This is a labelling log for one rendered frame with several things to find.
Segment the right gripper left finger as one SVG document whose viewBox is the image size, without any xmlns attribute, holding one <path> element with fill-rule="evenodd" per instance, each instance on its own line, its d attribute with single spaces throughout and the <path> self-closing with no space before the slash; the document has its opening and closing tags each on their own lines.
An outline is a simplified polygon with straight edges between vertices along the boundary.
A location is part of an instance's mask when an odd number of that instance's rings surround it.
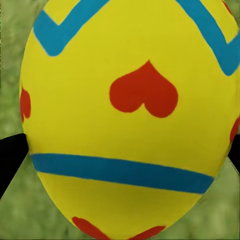
<svg viewBox="0 0 240 240">
<path fill-rule="evenodd" d="M 0 199 L 28 152 L 24 133 L 0 140 Z"/>
</svg>

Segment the easter egg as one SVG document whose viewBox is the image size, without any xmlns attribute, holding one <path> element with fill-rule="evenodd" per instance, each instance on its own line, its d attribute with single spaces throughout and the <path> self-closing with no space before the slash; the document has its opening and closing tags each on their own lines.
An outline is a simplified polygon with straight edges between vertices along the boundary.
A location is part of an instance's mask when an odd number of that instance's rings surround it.
<svg viewBox="0 0 240 240">
<path fill-rule="evenodd" d="M 49 0 L 19 103 L 60 212 L 98 240 L 145 240 L 197 203 L 232 148 L 237 22 L 224 0 Z"/>
</svg>

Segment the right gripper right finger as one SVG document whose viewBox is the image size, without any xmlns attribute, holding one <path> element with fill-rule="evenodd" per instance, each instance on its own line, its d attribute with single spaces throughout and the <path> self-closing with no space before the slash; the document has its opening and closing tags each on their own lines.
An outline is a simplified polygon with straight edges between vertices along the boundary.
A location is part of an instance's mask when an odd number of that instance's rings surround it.
<svg viewBox="0 0 240 240">
<path fill-rule="evenodd" d="M 234 137 L 228 157 L 240 173 L 240 135 L 238 134 Z"/>
</svg>

